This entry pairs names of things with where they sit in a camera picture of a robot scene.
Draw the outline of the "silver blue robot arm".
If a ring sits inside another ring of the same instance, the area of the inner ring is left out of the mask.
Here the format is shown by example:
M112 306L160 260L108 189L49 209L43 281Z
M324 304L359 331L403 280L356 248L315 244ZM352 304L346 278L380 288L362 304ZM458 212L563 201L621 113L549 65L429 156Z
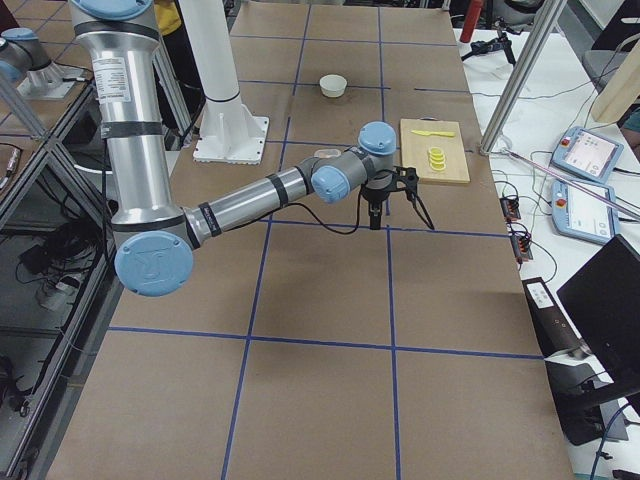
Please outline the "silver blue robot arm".
M396 135L366 124L356 146L331 158L310 157L280 173L194 208L171 194L153 58L161 35L149 1L73 1L77 41L91 56L119 209L112 221L115 269L134 293L157 297L190 277L193 252L234 230L314 194L328 203L359 190L377 213L395 188ZM219 1L180 5L205 95L200 160L257 163L269 121L243 104L224 8Z

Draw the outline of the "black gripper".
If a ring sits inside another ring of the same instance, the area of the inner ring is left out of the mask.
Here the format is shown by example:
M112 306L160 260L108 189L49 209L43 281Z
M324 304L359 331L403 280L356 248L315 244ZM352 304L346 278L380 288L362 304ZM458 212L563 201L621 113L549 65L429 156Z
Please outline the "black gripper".
M371 230L381 229L382 205L393 189L394 175L392 172L381 172L362 186L362 196L368 203L369 228Z

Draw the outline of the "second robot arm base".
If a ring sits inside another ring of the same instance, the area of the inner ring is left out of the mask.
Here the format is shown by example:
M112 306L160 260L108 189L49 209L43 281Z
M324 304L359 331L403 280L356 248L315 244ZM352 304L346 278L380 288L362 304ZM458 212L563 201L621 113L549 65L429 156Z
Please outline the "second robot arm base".
M87 81L84 70L56 63L33 30L11 28L1 33L1 74L25 99L63 99L77 83Z

